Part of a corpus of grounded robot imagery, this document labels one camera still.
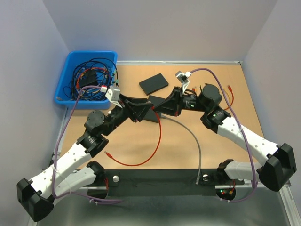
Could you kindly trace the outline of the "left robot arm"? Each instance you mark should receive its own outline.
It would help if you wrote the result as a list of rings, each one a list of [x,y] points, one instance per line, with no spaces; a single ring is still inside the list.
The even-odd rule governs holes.
[[[17,199],[35,222],[44,219],[54,208],[55,200],[75,193],[79,188],[105,181],[105,169],[93,161],[108,144],[106,138],[127,119],[142,121],[153,103],[146,98],[120,95],[118,105],[105,115],[94,110],[87,116],[84,134],[67,153],[55,157],[46,170],[31,179],[21,179],[17,185]]]

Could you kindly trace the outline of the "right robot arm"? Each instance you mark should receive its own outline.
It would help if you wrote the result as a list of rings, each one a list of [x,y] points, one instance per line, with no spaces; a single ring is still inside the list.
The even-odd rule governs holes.
[[[212,84],[206,84],[198,96],[174,87],[155,111],[174,117],[182,110],[203,112],[200,120],[207,129],[232,141],[251,157],[249,162],[226,160],[221,163],[216,172],[217,180],[222,184],[232,179],[257,180],[269,190],[278,192],[296,172],[293,148],[287,143],[278,145],[268,141],[239,124],[233,113],[219,106],[221,101],[219,89]]]

